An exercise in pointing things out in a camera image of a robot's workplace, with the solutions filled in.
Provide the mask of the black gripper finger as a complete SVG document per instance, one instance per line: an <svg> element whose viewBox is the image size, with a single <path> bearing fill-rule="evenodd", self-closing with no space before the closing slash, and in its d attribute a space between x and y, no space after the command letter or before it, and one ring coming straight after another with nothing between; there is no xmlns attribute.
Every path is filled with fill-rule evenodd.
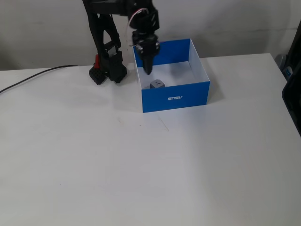
<svg viewBox="0 0 301 226"><path fill-rule="evenodd" d="M150 61L150 53L148 50L141 48L139 50L139 56L143 63L143 69L147 75L150 75L151 72L151 61Z"/></svg>
<svg viewBox="0 0 301 226"><path fill-rule="evenodd" d="M149 59L148 59L148 73L152 72L152 68L153 68L153 62L154 62L154 58L156 57L156 55L158 54L158 48L155 48L154 50L151 51L151 53L149 54Z"/></svg>

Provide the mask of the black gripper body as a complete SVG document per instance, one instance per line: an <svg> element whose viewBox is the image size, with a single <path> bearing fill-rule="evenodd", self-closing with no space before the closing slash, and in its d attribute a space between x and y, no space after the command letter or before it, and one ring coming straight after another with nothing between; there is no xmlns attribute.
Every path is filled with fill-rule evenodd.
<svg viewBox="0 0 301 226"><path fill-rule="evenodd" d="M141 56L156 56L160 51L160 43L154 33L133 31L132 41L137 53Z"/></svg>

